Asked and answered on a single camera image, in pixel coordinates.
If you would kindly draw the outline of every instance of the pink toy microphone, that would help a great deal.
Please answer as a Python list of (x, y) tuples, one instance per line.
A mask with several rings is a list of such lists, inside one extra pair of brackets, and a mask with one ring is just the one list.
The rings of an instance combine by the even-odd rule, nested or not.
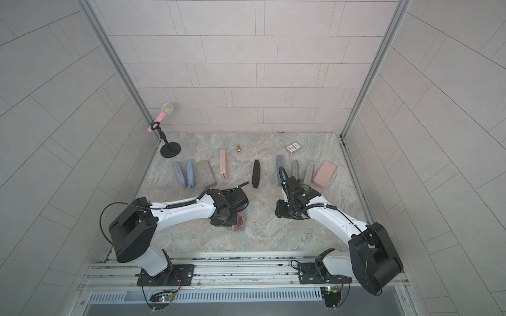
[(174, 107), (170, 103), (165, 103), (161, 106), (160, 114), (153, 120), (151, 125), (148, 127), (148, 132), (154, 131), (157, 127), (160, 126), (161, 121), (169, 114), (171, 114), (174, 111)]

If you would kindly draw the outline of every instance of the white tile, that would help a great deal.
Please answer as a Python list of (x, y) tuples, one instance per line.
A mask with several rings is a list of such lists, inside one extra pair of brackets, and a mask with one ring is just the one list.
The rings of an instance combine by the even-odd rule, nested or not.
[(506, 209), (506, 194), (504, 188), (506, 188), (506, 173), (479, 187), (476, 192), (497, 219), (503, 225), (506, 225), (506, 213), (504, 212)]
[[(70, 171), (69, 166), (40, 147), (1, 187), (3, 211), (0, 229), (3, 237), (0, 257), (9, 256)], [(19, 210), (19, 201), (24, 201), (26, 206), (23, 216), (16, 212)]]
[(142, 97), (142, 101), (148, 109), (161, 108), (165, 103), (171, 103), (174, 108), (178, 108), (179, 105), (175, 100), (170, 100), (165, 88), (139, 88), (137, 89)]
[(389, 49), (379, 72), (410, 110), (431, 85), (421, 72), (393, 48)]
[(130, 97), (117, 74), (107, 80), (102, 87), (118, 109), (121, 108)]
[(4, 42), (9, 42), (16, 38), (14, 33), (11, 30), (9, 30), (7, 25), (5, 25), (5, 23), (2, 22), (1, 20), (0, 20), (0, 38)]
[(99, 46), (95, 35), (81, 12), (59, 20), (58, 25), (60, 25), (81, 56), (86, 55)]
[(266, 87), (314, 87), (319, 64), (265, 64)]
[(51, 31), (56, 35), (60, 43), (63, 45), (67, 53), (72, 57), (74, 61), (77, 61), (81, 58), (81, 55), (77, 52), (72, 42), (68, 39), (65, 32), (62, 30), (58, 22), (51, 23), (48, 25)]
[(232, 88), (234, 108), (284, 108), (286, 88)]
[(32, 97), (63, 123), (108, 79), (93, 54), (81, 58), (32, 93)]
[(399, 109), (401, 108), (401, 106), (403, 104), (404, 103), (402, 102), (401, 98), (397, 98), (397, 100), (395, 101), (395, 103), (392, 106), (392, 108), (390, 109), (390, 111), (388, 111), (387, 116), (383, 119), (383, 122), (385, 122), (386, 125), (390, 124), (390, 122), (392, 121), (392, 118), (397, 113), (397, 111), (399, 111)]
[(364, 126), (359, 120), (355, 120), (350, 128), (350, 134), (353, 135), (353, 139), (357, 144), (358, 151), (361, 153), (364, 151), (367, 144), (370, 143), (369, 136), (367, 135)]
[(428, 254), (435, 253), (455, 245), (458, 245), (458, 241), (451, 231), (424, 242), (424, 246)]
[(195, 64), (201, 87), (256, 87), (256, 64)]
[(70, 229), (72, 229), (75, 223), (77, 222), (77, 218), (62, 212), (49, 204), (46, 205), (46, 207), (44, 208), (42, 213), (40, 213), (40, 215), (54, 222), (57, 222), (60, 225), (64, 225), (65, 227), (68, 227)]
[(280, 36), (277, 62), (340, 63), (349, 39), (347, 36)]
[(194, 88), (200, 87), (200, 80), (198, 79), (197, 70), (195, 69), (195, 64), (186, 64), (186, 68), (188, 69), (188, 74), (190, 74), (190, 80), (192, 86)]
[(447, 38), (424, 74), (489, 131), (506, 117), (506, 69)]
[(53, 269), (48, 269), (40, 282), (52, 285), (69, 287), (74, 281), (75, 275), (67, 272), (61, 272)]
[(164, 124), (204, 124), (200, 109), (177, 109), (163, 121)]
[(389, 236), (395, 236), (395, 231), (392, 229), (392, 225), (390, 224), (388, 216), (385, 212), (385, 208), (379, 199), (380, 197), (378, 196), (376, 188), (374, 187), (374, 184), (372, 183), (368, 172), (362, 176), (361, 182), (376, 221), (385, 227)]
[(173, 91), (179, 108), (227, 107), (222, 88), (173, 88)]
[(430, 1), (421, 19), (478, 52), (504, 22), (505, 11), (498, 0)]
[(78, 218), (113, 159), (104, 145), (94, 141), (53, 196), (50, 205)]
[[(127, 178), (125, 180), (126, 186), (132, 187), (134, 190), (137, 190), (144, 176), (144, 173), (147, 167), (149, 166), (149, 163), (151, 162), (151, 158), (153, 158), (154, 154), (153, 151), (156, 149), (156, 146), (158, 144), (159, 141), (156, 138), (156, 135), (154, 133), (151, 133), (146, 142), (144, 143), (144, 146), (141, 149), (141, 153), (137, 156), (137, 159), (134, 162), (134, 166), (132, 167), (130, 173), (126, 177)], [(119, 191), (117, 199), (122, 198), (124, 201), (124, 198), (121, 196), (121, 193), (122, 192)]]
[(293, 108), (337, 108), (345, 89), (342, 88), (295, 88)]
[(473, 188), (506, 171), (506, 150), (435, 85), (413, 114)]
[(66, 0), (5, 0), (2, 8), (0, 19), (17, 37), (79, 11)]
[(506, 291), (491, 293), (495, 302), (499, 305), (501, 310), (506, 310)]
[(392, 207), (396, 206), (401, 199), (374, 148), (372, 148), (367, 157), (364, 158), (364, 163), (369, 171), (372, 183), (376, 187), (376, 192), (379, 195), (385, 211), (389, 211)]
[(105, 148), (107, 148), (107, 150), (111, 154), (113, 154), (114, 156), (118, 154), (118, 149), (111, 143), (111, 141), (107, 137), (105, 137), (103, 133), (100, 133), (100, 135), (98, 135), (97, 140), (101, 142), (102, 145), (104, 145)]
[[(0, 267), (0, 282), (16, 283), (20, 291), (31, 295), (69, 233), (67, 227), (38, 217)], [(37, 259), (37, 264), (33, 264), (34, 258)], [(24, 308), (24, 304), (19, 303), (18, 291), (3, 291), (0, 305), (5, 315), (19, 315)]]
[(255, 35), (265, 35), (265, 1), (255, 1)]
[(220, 133), (219, 124), (171, 125), (174, 133)]
[(457, 173), (459, 173), (457, 167), (455, 167), (453, 162), (450, 162), (444, 168), (439, 170), (437, 174), (433, 175), (430, 179), (425, 181), (424, 186), (430, 193), (438, 186), (450, 180), (451, 177), (453, 177)]
[(404, 212), (406, 208), (402, 202), (397, 203), (394, 207), (392, 207), (389, 211), (387, 211), (387, 216), (389, 220), (393, 220), (397, 215)]
[(74, 61), (48, 27), (0, 47), (0, 97), (21, 101)]
[[(23, 121), (30, 128), (18, 128)], [(0, 183), (7, 179), (53, 133), (59, 123), (32, 97), (0, 117)]]
[(109, 40), (114, 47), (114, 50), (118, 53), (119, 58), (124, 63), (139, 63), (139, 57), (135, 53), (134, 47), (130, 42), (130, 39), (126, 35), (111, 35)]
[(321, 133), (333, 132), (339, 135), (343, 132), (344, 127), (345, 127), (344, 124), (322, 124), (320, 132)]
[(432, 42), (429, 50), (425, 53), (421, 62), (418, 64), (417, 68), (419, 71), (424, 72), (429, 63), (434, 58), (434, 55), (438, 52), (441, 45), (444, 43), (448, 36), (445, 33), (439, 32), (436, 36), (436, 39)]
[(208, 63), (275, 63), (276, 36), (202, 36)]
[(405, 156), (388, 171), (388, 175), (423, 242), (450, 231), (445, 218)]
[[(114, 200), (101, 190), (93, 193), (72, 232), (51, 263), (51, 269), (71, 274), (79, 271), (99, 231), (97, 223), (100, 213), (105, 205), (112, 202)], [(109, 210), (106, 210), (104, 216), (107, 216), (108, 212)]]
[(112, 35), (176, 35), (165, 1), (100, 0)]
[(116, 113), (118, 111), (118, 107), (114, 104), (111, 97), (105, 92), (103, 87), (98, 88), (97, 93), (100, 95), (102, 100), (104, 100), (105, 104), (109, 107), (112, 113)]
[(61, 147), (57, 142), (55, 142), (52, 138), (48, 138), (43, 146), (53, 153), (56, 157), (60, 158), (63, 162), (68, 164), (71, 168), (75, 167), (78, 160), (72, 156), (65, 148)]
[(167, 1), (168, 8), (171, 12), (172, 21), (176, 28), (177, 35), (186, 35), (185, 26), (179, 13), (179, 6), (177, 1)]
[(397, 94), (379, 74), (374, 79), (367, 97), (383, 120), (398, 99)]
[(325, 77), (327, 76), (328, 64), (320, 64), (320, 71), (318, 73), (318, 79), (316, 79), (316, 88), (323, 88)]
[(117, 149), (121, 149), (141, 116), (135, 103), (129, 99), (107, 123), (102, 133)]
[(350, 115), (350, 109), (316, 109), (313, 123), (345, 124)]
[(51, 138), (77, 159), (85, 154), (113, 113), (98, 93), (87, 99)]
[(293, 102), (293, 93), (294, 88), (286, 88), (286, 100), (285, 100), (286, 108), (291, 108), (291, 104)]
[(212, 109), (207, 112), (210, 124), (256, 124), (257, 109)]
[(405, 105), (397, 111), (388, 128), (422, 182), (427, 181), (450, 162)]
[(364, 123), (364, 128), (376, 148), (382, 163), (386, 163), (399, 148), (399, 145), (374, 108), (371, 109)]
[(457, 312), (455, 309), (455, 306), (453, 306), (453, 303), (451, 301), (451, 298), (449, 296), (444, 297), (436, 297), (436, 298), (426, 298), (425, 305), (427, 305), (427, 309), (429, 312)]
[(113, 74), (116, 73), (116, 69), (111, 64), (111, 61), (109, 58), (105, 55), (104, 49), (99, 46), (93, 50), (93, 55), (97, 58), (98, 62), (100, 63), (100, 66), (104, 69), (105, 73), (107, 74), (107, 77), (111, 77)]
[(330, 27), (328, 28), (328, 36), (336, 36), (338, 34), (345, 4), (345, 2), (335, 3), (334, 13), (332, 14), (332, 21), (330, 22)]
[(395, 11), (392, 2), (346, 2), (339, 36), (383, 36)]
[(396, 152), (385, 162), (384, 164), (385, 170), (386, 171), (390, 170), (402, 156), (404, 156), (404, 153), (402, 152), (402, 149), (399, 147), (399, 149), (397, 149)]
[(192, 87), (186, 64), (129, 65), (140, 87)]
[(443, 282), (441, 282), (423, 243), (416, 234), (408, 213), (403, 212), (394, 218), (392, 226), (422, 297), (447, 296), (448, 293), (443, 286)]
[(318, 133), (320, 129), (321, 124), (273, 124), (272, 127), (274, 133)]
[(121, 186), (141, 150), (131, 137), (126, 140), (103, 178), (103, 181), (117, 192), (121, 190)]
[(271, 133), (272, 124), (221, 124), (222, 133)]
[(265, 2), (265, 35), (327, 36), (334, 7), (333, 2)]
[(506, 42), (506, 23), (503, 23), (501, 27), (494, 33), (492, 38), (483, 46), (480, 50), (480, 54), (486, 58), (492, 58), (494, 54), (504, 46)]
[(255, 2), (178, 1), (187, 35), (255, 35)]
[(392, 47), (411, 64), (418, 66), (438, 33), (439, 31), (429, 24), (406, 14), (395, 34)]
[(360, 88), (369, 70), (369, 64), (331, 64), (325, 77), (326, 88)]
[(346, 47), (343, 63), (372, 63), (382, 39), (381, 36), (351, 36)]
[(448, 290), (458, 314), (501, 315), (499, 307), (488, 292), (474, 263), (471, 263), (462, 247), (454, 246), (431, 254), (432, 262)]
[(204, 63), (200, 36), (131, 35), (141, 63)]
[(257, 64), (257, 87), (264, 86), (264, 64)]
[(279, 123), (279, 119), (283, 118), (283, 122), (289, 124), (304, 124), (307, 122), (309, 109), (264, 109), (264, 123)]
[[(496, 262), (505, 260), (506, 230), (462, 174), (432, 191), (432, 198), (462, 245), (489, 291), (504, 290), (506, 272)], [(476, 227), (487, 227), (477, 230)]]

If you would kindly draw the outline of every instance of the metal vent grille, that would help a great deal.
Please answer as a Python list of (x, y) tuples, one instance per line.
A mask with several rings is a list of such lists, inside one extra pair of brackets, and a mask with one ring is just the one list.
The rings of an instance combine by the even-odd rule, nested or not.
[(319, 301), (319, 288), (200, 289), (181, 290), (173, 303)]

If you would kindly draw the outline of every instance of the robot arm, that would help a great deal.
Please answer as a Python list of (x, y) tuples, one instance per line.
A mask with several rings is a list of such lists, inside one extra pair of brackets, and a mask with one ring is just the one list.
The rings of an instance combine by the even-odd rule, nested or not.
[(278, 200), (276, 216), (296, 220), (312, 218), (350, 248), (350, 256), (329, 249), (316, 258), (315, 269), (321, 279), (354, 276), (365, 290), (376, 295), (402, 272), (402, 261), (383, 226), (356, 220), (331, 205), (314, 189), (304, 190), (295, 177), (286, 177), (283, 167), (279, 167), (279, 173), (285, 199)]
[(146, 198), (132, 202), (109, 226), (118, 262), (142, 267), (150, 276), (172, 272), (165, 252), (150, 245), (156, 232), (197, 218), (210, 218), (215, 226), (233, 226), (237, 213), (248, 206), (241, 187), (227, 190), (205, 190), (198, 197), (164, 203), (149, 203)]

